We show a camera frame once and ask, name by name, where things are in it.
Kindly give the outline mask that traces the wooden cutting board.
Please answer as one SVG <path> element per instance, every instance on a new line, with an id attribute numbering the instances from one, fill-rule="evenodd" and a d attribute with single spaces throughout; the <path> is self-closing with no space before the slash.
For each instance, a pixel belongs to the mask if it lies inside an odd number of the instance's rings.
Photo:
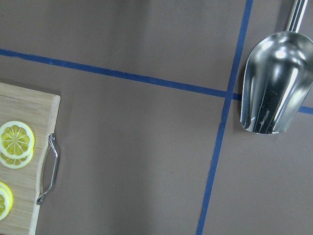
<path id="1" fill-rule="evenodd" d="M 0 166 L 0 180 L 13 192 L 13 206 L 0 221 L 2 235 L 33 235 L 40 206 L 55 185 L 59 165 L 54 129 L 60 96 L 1 83 L 0 123 L 20 121 L 30 127 L 35 143 L 11 159 L 30 162 L 19 169 Z"/>

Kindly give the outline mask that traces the metal scoop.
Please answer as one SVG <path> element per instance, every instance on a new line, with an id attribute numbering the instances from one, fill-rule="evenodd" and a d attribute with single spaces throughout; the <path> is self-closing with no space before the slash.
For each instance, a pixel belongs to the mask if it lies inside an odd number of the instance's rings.
<path id="1" fill-rule="evenodd" d="M 248 57 L 240 116 L 246 131 L 286 132 L 313 86 L 313 42 L 299 33 L 306 6 L 295 0 L 285 30 L 260 41 Z"/>

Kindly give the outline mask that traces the upper top lemon slice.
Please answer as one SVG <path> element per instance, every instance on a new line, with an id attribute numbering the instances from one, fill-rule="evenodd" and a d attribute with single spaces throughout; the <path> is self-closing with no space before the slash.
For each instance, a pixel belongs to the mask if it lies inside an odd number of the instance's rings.
<path id="1" fill-rule="evenodd" d="M 9 121 L 0 127 L 0 152 L 11 158 L 20 159 L 33 150 L 35 137 L 31 128 L 20 121 Z"/>

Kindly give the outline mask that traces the lemon slice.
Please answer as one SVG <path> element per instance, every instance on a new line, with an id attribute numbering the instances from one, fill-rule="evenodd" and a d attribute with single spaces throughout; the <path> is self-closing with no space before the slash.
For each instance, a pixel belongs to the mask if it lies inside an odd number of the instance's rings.
<path id="1" fill-rule="evenodd" d="M 14 202 L 11 189 L 3 182 L 0 183 L 0 219 L 3 220 L 10 213 Z"/>
<path id="2" fill-rule="evenodd" d="M 20 169 L 30 163 L 30 161 L 32 160 L 33 154 L 34 154 L 34 149 L 32 149 L 29 152 L 29 154 L 25 157 L 22 157 L 19 159 L 12 159 L 0 153 L 0 163 L 10 169 Z"/>
<path id="3" fill-rule="evenodd" d="M 35 137 L 31 128 L 20 121 L 9 121 L 0 127 L 0 152 L 11 158 L 20 159 L 33 150 Z"/>

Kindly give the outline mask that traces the upper bottom lemon slice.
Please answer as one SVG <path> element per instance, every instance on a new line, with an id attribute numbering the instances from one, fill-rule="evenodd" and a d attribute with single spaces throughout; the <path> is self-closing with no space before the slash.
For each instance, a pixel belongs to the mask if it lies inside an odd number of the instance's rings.
<path id="1" fill-rule="evenodd" d="M 33 154 L 34 154 L 34 149 L 32 149 L 29 152 L 29 154 L 25 157 L 22 157 L 19 159 L 12 159 L 0 153 L 0 163 L 10 169 L 20 169 L 30 163 L 30 161 L 32 160 Z"/>

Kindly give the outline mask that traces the lower lemon slice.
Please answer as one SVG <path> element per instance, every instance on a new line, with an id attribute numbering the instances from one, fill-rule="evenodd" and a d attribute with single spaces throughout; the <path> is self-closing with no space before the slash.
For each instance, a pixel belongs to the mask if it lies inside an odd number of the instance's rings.
<path id="1" fill-rule="evenodd" d="M 10 213 L 14 202 L 11 189 L 3 182 L 0 183 L 0 219 L 3 220 Z"/>

